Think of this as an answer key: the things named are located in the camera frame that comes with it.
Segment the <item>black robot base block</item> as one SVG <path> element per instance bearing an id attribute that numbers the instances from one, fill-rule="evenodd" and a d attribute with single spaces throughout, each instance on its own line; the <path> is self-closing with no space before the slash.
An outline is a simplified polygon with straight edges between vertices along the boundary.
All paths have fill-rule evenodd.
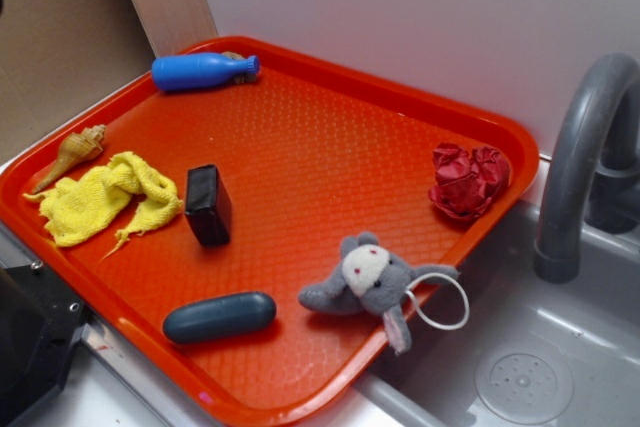
<path id="1" fill-rule="evenodd" d="M 1 271 L 1 424 L 20 426 L 59 396 L 88 318 L 83 299 L 37 261 Z"/>

